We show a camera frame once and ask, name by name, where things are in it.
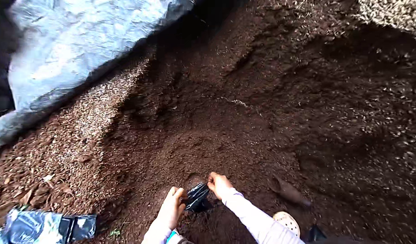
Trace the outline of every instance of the black plastic bag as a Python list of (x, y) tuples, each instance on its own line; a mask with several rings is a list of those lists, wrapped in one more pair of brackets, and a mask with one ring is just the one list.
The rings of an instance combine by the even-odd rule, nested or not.
[(187, 192), (188, 199), (185, 201), (185, 210), (199, 213), (211, 208), (211, 204), (206, 199), (208, 193), (209, 188), (206, 184), (199, 183), (197, 186), (193, 187)]
[(312, 228), (309, 230), (309, 242), (315, 242), (315, 241), (323, 241), (327, 239), (327, 237), (324, 235), (322, 230), (319, 229), (317, 225), (313, 225)]
[(95, 235), (96, 215), (69, 216), (12, 209), (0, 229), (0, 244), (67, 244)]

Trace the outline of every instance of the dry leaf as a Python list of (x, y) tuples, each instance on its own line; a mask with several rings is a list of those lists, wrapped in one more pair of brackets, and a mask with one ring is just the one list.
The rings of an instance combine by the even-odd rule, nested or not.
[(19, 195), (21, 195), (21, 193), (22, 193), (22, 192), (23, 192), (23, 191), (18, 190), (18, 191), (15, 193), (15, 195), (13, 196), (13, 198), (18, 197)]
[(45, 182), (47, 182), (47, 181), (50, 181), (53, 177), (54, 177), (54, 174), (47, 175), (47, 176), (43, 177), (42, 180), (44, 180)]
[(67, 185), (60, 184), (59, 187), (60, 187), (60, 190), (62, 190), (63, 192), (68, 193), (70, 195), (74, 195), (74, 191), (72, 191), (71, 188), (69, 188)]
[(22, 205), (27, 205), (30, 202), (30, 199), (32, 198), (32, 194), (33, 194), (33, 189), (30, 189), (30, 191), (27, 192), (26, 195), (24, 195), (24, 197), (20, 199), (20, 203)]
[(91, 156), (83, 155), (80, 158), (78, 158), (77, 161), (80, 162), (80, 163), (84, 163), (84, 162), (89, 161), (90, 159), (92, 159)]

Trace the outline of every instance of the black plastic sheet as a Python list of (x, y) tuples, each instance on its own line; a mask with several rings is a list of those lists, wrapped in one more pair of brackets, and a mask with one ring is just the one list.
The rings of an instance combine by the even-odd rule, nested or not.
[(188, 199), (185, 201), (185, 210), (193, 212), (202, 212), (210, 208), (211, 205), (206, 199), (209, 194), (209, 188), (206, 184), (199, 183), (197, 186), (187, 192)]

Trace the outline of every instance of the sawdust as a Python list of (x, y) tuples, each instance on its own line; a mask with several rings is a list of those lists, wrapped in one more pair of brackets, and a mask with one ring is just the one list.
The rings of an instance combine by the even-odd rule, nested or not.
[(359, 0), (358, 18), (365, 23), (412, 32), (416, 35), (416, 0)]
[[(92, 181), (84, 179), (99, 178), (102, 137), (108, 132), (119, 105), (135, 87), (149, 60), (145, 58), (134, 67), (122, 70), (113, 79), (89, 89), (73, 106), (53, 115), (32, 135), (6, 150), (0, 158), (0, 185), (3, 181), (5, 183), (3, 194), (15, 197), (28, 195), (27, 199), (23, 197), (19, 201), (20, 204), (27, 204), (34, 191), (30, 190), (27, 194), (21, 192), (31, 185), (41, 184), (52, 188), (51, 199), (68, 198), (64, 194), (74, 197), (70, 200), (73, 202), (71, 208), (68, 204), (55, 202), (39, 207), (62, 213), (69, 213), (70, 209), (85, 209), (84, 213), (88, 213), (92, 212), (93, 202), (113, 193), (113, 187), (93, 186)], [(8, 179), (14, 175), (17, 181), (10, 183)], [(50, 181), (43, 179), (50, 175), (56, 176)]]

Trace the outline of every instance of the green leaf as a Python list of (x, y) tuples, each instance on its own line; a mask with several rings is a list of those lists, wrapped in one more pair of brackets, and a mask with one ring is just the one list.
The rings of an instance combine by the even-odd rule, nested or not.
[(121, 231), (118, 229), (114, 229), (113, 231), (110, 232), (109, 236), (120, 236), (121, 235)]

